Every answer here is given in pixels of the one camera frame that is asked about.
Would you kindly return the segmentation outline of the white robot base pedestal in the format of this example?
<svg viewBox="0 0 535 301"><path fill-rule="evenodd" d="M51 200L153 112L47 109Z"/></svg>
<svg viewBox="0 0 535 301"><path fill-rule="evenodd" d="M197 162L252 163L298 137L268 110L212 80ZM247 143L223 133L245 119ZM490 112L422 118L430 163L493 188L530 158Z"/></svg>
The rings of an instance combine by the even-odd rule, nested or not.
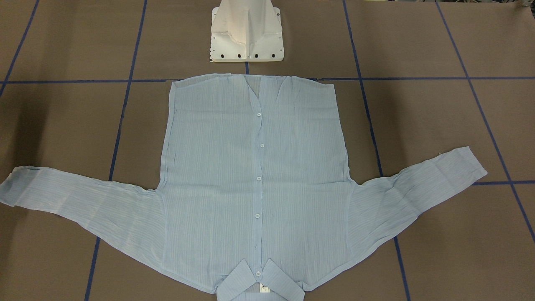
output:
<svg viewBox="0 0 535 301"><path fill-rule="evenodd" d="M270 0L222 0L211 12L211 62L273 62L285 57L280 9Z"/></svg>

